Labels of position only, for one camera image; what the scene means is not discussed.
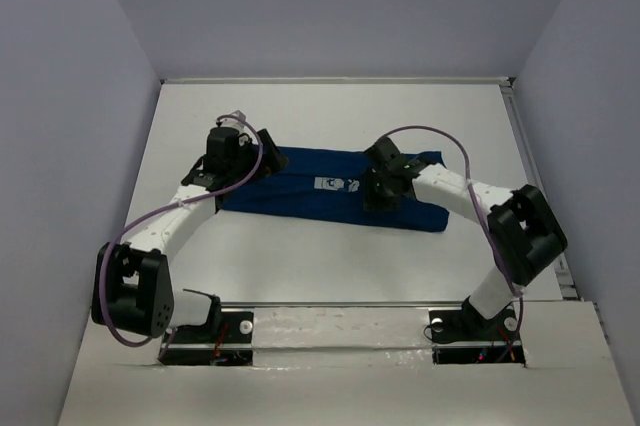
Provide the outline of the blue printed t shirt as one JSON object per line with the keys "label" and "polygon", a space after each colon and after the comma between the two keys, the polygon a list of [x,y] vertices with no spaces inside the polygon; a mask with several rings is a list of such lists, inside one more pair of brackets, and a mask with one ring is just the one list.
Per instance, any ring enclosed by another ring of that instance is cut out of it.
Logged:
{"label": "blue printed t shirt", "polygon": [[335,223],[441,233],[449,212],[403,198],[393,211],[367,211],[364,173],[370,165],[361,152],[282,147],[288,165],[246,184],[225,200],[226,211]]}

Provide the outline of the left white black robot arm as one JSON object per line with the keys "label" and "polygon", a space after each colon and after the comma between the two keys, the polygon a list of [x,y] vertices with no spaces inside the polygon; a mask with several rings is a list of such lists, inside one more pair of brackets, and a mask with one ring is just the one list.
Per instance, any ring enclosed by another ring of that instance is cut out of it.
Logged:
{"label": "left white black robot arm", "polygon": [[166,332],[215,338],[222,311],[217,296],[176,291],[170,266],[191,236],[241,187],[288,164],[270,133],[223,115],[207,136],[205,152],[189,169],[170,202],[132,221],[97,256],[91,319],[128,347]]}

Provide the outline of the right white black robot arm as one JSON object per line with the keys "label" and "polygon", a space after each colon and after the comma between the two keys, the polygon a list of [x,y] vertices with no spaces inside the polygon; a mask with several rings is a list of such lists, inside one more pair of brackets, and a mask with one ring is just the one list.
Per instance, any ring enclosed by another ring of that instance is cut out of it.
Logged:
{"label": "right white black robot arm", "polygon": [[421,154],[409,158],[389,137],[365,150],[364,205],[392,211],[405,200],[446,209],[480,226],[495,264],[457,309],[435,313],[424,334],[434,344],[513,342],[524,289],[567,249],[568,240],[541,190],[497,187],[459,175]]}

